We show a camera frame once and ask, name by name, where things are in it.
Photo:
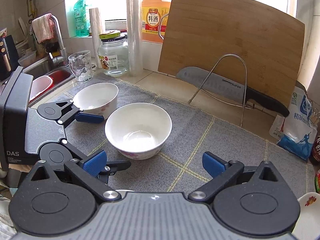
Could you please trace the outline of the steel sink faucet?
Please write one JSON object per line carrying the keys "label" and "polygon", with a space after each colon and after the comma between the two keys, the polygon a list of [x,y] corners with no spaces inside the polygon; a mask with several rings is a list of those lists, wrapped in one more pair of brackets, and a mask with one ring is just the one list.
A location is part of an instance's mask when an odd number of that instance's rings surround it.
{"label": "steel sink faucet", "polygon": [[[67,51],[66,51],[66,48],[63,44],[63,38],[62,38],[61,30],[60,30],[59,21],[58,21],[57,17],[54,15],[51,16],[51,19],[54,22],[54,28],[53,28],[54,29],[54,38],[52,38],[51,40],[57,39],[57,42],[58,42],[59,48],[60,48],[60,56],[62,57],[62,63],[67,64],[67,60],[68,60],[67,59]],[[29,32],[31,35],[34,35],[32,26],[30,26]]]}

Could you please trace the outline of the red white colander basin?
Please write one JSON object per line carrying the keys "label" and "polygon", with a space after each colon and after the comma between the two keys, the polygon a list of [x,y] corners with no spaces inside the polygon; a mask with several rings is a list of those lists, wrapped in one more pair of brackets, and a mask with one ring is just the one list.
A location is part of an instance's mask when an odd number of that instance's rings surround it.
{"label": "red white colander basin", "polygon": [[36,98],[41,96],[48,89],[52,88],[53,79],[48,75],[43,75],[41,77],[36,78],[31,86],[29,102],[33,102]]}

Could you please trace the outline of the tall cling film roll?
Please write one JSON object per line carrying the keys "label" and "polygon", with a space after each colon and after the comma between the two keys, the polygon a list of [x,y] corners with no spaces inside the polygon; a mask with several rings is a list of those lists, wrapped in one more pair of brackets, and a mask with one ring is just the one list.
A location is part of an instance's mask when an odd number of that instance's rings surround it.
{"label": "tall cling film roll", "polygon": [[143,72],[142,21],[139,0],[126,0],[126,13],[129,70],[132,76],[139,76]]}

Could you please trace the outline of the dark vinegar bottle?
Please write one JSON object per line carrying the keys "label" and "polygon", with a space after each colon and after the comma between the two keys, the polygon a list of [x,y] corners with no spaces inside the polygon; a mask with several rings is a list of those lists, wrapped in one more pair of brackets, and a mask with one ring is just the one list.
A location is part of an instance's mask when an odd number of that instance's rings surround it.
{"label": "dark vinegar bottle", "polygon": [[313,143],[312,149],[311,149],[311,154],[310,154],[310,162],[317,166],[319,165],[319,128],[317,129],[317,134],[316,134],[316,138],[315,141]]}

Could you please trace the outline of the clear glass mug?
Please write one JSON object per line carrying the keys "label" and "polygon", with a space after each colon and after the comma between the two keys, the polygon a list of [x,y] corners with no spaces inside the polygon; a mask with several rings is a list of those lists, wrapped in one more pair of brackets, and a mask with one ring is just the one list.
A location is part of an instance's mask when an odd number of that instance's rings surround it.
{"label": "clear glass mug", "polygon": [[91,52],[89,50],[79,51],[70,55],[68,61],[70,69],[78,82],[84,83],[93,77]]}

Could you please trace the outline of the white blue salt bag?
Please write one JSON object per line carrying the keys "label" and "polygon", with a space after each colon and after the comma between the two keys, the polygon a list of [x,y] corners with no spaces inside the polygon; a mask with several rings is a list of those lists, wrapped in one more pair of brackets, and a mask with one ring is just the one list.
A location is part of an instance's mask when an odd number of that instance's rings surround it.
{"label": "white blue salt bag", "polygon": [[269,134],[277,145],[304,161],[311,155],[317,128],[313,121],[313,106],[307,97],[305,87],[296,82],[291,95],[287,117],[276,116]]}

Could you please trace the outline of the black air fryer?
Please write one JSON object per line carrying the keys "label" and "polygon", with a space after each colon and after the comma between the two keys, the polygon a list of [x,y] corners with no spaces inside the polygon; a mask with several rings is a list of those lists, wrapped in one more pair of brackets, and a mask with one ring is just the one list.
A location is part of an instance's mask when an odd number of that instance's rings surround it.
{"label": "black air fryer", "polygon": [[1,37],[0,80],[7,79],[19,66],[18,52],[11,35]]}

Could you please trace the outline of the white bowl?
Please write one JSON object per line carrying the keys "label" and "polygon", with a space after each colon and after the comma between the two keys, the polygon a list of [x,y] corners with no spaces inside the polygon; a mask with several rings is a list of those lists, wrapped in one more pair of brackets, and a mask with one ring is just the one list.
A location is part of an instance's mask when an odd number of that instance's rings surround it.
{"label": "white bowl", "polygon": [[105,124],[108,142],[134,160],[146,160],[163,147],[172,130],[170,115],[151,103],[131,103],[114,111]]}
{"label": "white bowl", "polygon": [[118,93],[119,89],[113,83],[96,83],[77,92],[73,105],[85,113],[101,115],[106,120],[117,109]]}

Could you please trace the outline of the grey teal kitchen mat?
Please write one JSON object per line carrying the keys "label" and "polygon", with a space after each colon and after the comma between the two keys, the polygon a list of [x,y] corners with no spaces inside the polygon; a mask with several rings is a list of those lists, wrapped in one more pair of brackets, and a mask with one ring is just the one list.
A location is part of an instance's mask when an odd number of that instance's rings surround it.
{"label": "grey teal kitchen mat", "polygon": [[189,193],[210,180],[202,167],[206,151],[248,166],[271,161],[297,197],[315,189],[313,166],[278,147],[269,135],[274,121],[270,113],[259,109],[241,112],[203,93],[188,105],[193,86],[148,70],[139,77],[119,79],[99,74],[92,81],[115,83],[118,106],[153,103],[172,119],[171,134],[160,152],[148,160],[135,160],[128,170],[112,176],[110,186],[115,189]]}

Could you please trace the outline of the orange cooking wine jug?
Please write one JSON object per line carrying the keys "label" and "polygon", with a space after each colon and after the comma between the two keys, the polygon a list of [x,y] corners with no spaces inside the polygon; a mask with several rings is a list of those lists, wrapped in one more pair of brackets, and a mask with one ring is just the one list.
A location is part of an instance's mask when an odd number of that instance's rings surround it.
{"label": "orange cooking wine jug", "polygon": [[142,40],[146,42],[162,43],[167,21],[161,18],[169,13],[171,0],[142,0]]}

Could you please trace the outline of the white floral plate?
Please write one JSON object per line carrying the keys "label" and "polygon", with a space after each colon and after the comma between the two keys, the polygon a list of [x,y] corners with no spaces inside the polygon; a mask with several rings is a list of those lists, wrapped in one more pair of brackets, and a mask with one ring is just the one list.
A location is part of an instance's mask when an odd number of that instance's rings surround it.
{"label": "white floral plate", "polygon": [[300,215],[292,234],[296,239],[313,240],[320,236],[319,194],[309,192],[298,199]]}

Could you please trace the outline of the bamboo cutting board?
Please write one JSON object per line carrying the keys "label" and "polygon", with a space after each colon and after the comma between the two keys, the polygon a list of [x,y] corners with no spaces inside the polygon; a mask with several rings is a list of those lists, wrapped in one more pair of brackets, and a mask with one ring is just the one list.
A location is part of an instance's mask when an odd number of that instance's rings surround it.
{"label": "bamboo cutting board", "polygon": [[305,25],[254,0],[172,0],[158,71],[196,66],[288,105]]}

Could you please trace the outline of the green dish soap bottle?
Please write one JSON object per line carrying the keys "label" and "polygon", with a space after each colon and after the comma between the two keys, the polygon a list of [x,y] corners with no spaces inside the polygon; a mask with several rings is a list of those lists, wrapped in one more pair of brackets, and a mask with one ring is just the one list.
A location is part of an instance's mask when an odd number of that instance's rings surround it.
{"label": "green dish soap bottle", "polygon": [[77,37],[89,36],[90,20],[87,0],[77,0],[74,7],[75,32]]}

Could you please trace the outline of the glass jar black lid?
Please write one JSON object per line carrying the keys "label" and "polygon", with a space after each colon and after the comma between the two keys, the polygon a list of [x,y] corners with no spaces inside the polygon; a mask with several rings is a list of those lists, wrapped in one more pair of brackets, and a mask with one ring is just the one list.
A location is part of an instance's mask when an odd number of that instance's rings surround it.
{"label": "glass jar black lid", "polygon": [[107,30],[99,34],[98,57],[105,74],[120,76],[129,70],[129,49],[124,33]]}

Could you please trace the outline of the pink dish cloth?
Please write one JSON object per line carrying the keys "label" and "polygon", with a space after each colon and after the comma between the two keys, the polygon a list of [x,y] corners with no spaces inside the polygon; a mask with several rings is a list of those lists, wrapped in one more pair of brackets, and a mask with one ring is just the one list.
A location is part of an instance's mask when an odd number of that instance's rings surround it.
{"label": "pink dish cloth", "polygon": [[51,13],[42,15],[34,19],[31,23],[34,35],[38,43],[54,38],[54,22]]}

